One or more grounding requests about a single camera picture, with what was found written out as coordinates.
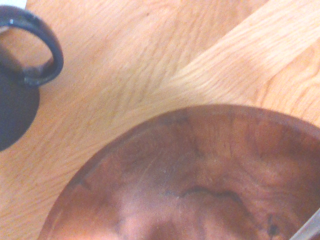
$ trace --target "dark wood grain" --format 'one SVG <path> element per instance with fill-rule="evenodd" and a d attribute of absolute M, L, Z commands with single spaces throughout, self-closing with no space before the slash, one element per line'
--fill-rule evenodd
<path fill-rule="evenodd" d="M 258 108 L 191 107 L 100 150 L 39 240 L 285 240 L 319 193 L 318 128 Z"/>

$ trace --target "black mug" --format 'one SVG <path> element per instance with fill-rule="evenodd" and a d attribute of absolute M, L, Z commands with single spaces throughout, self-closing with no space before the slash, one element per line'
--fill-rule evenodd
<path fill-rule="evenodd" d="M 0 45 L 0 151 L 27 131 L 39 107 L 38 87 L 54 79 L 64 64 L 55 34 L 37 16 L 21 8 L 1 5 L 0 27 L 5 26 L 26 30 L 39 37 L 50 49 L 52 58 L 43 65 L 23 68 Z"/>

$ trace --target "wood grain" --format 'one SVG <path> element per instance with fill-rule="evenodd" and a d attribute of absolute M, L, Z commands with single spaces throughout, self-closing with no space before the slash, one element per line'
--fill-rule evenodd
<path fill-rule="evenodd" d="M 319 1 L 265 2 L 30 0 L 57 33 L 65 66 L 40 89 L 30 129 L 0 153 L 0 238 L 36 239 L 95 152 L 170 109 L 248 104 L 319 126 Z M 23 62 L 46 57 L 13 32 L 1 43 Z"/>
<path fill-rule="evenodd" d="M 95 154 L 38 240 L 287 240 L 320 206 L 319 156 L 320 129 L 298 118 L 234 105 L 170 112 Z"/>

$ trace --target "light wood surface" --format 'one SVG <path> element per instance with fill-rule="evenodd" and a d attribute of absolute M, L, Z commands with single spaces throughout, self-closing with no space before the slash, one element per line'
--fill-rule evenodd
<path fill-rule="evenodd" d="M 207 103 L 320 126 L 319 0 L 29 0 L 65 65 L 27 133 L 0 152 L 0 239 L 35 240 L 58 195 L 102 146 L 144 120 Z M 24 63 L 48 51 L 0 36 Z"/>

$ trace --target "mug handle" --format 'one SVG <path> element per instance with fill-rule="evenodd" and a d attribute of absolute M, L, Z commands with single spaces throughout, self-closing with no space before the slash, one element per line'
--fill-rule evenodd
<path fill-rule="evenodd" d="M 19 83 L 39 87 L 59 75 L 64 65 L 61 46 L 49 26 L 31 12 L 15 7 L 0 6 L 0 27 L 15 27 L 39 37 L 50 49 L 52 57 L 43 65 L 23 69 L 24 78 Z"/>

